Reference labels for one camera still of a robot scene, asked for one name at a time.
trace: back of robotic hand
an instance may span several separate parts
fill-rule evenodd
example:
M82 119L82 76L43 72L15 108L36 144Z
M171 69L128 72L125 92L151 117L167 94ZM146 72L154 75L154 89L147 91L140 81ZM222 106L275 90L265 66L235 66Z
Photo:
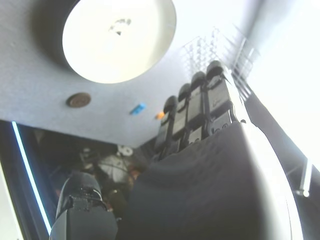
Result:
M285 173L225 66L196 73L164 113L154 163L135 181L118 230L99 186L78 177L62 190L50 239L303 239Z

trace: small blue block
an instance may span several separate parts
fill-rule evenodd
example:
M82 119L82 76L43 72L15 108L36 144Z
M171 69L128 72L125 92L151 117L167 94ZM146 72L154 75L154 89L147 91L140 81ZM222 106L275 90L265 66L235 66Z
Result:
M141 113L145 108L146 108L146 104L144 103L139 103L138 106L136 106L131 112L131 115L138 115L139 113Z

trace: metal wire rack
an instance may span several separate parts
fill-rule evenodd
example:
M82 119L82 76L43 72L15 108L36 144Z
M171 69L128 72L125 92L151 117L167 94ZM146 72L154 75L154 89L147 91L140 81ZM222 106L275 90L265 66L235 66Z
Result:
M183 46L180 53L189 79L196 72L206 72L207 66L213 60L224 63L230 69L244 101L252 94L247 78L259 56L258 51L234 25L223 30L214 27L209 34L198 36Z

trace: led light strip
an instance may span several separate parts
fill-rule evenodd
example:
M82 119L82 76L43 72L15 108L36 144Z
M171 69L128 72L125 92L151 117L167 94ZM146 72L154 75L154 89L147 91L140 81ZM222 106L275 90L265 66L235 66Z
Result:
M29 177L29 180L30 180L30 183L31 183L31 186L32 186L33 193L35 195L36 202L38 203L38 206L39 206L39 209L40 209L40 212L41 212L41 215L42 215L46 230L48 231L48 234L50 235L51 226L50 226L50 223L49 223L49 220L48 220L44 205L43 205L43 203L41 201L41 198L40 198L40 195L39 195L39 192L38 192L38 189L37 189L37 185L36 185L34 176L32 175L32 172L31 172L31 168L30 168L30 165L29 165L29 162L28 162L28 158L27 158L27 155L26 155L26 152L25 152L24 145L22 143L22 140L21 140L21 137L20 137L20 134L19 134L17 123L15 121L13 121L12 122L12 126L13 126L13 130L14 130L14 133L15 133L16 141L18 142L18 145L19 145L19 149L20 149L20 152L21 152L23 163L24 163L26 172L28 174L28 177Z

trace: brown round object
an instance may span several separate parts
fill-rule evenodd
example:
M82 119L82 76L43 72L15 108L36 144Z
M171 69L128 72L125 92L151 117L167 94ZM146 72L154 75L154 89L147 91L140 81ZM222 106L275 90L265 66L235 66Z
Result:
M66 101L66 104L71 108L82 108L84 106L87 106L90 101L90 94L86 92L79 92L69 97Z

